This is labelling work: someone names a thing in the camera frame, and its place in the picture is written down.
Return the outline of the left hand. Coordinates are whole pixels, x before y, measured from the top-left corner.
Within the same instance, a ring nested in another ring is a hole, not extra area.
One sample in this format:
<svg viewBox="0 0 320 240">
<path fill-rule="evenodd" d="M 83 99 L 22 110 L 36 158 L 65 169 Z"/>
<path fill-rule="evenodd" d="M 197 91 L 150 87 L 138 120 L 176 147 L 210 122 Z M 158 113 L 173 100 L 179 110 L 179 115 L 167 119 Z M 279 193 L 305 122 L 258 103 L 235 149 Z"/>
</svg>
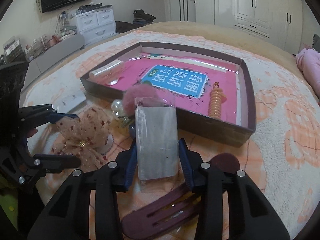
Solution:
<svg viewBox="0 0 320 240">
<path fill-rule="evenodd" d="M 31 138 L 38 132 L 38 129 L 34 128 L 27 132 L 27 138 Z"/>
</svg>

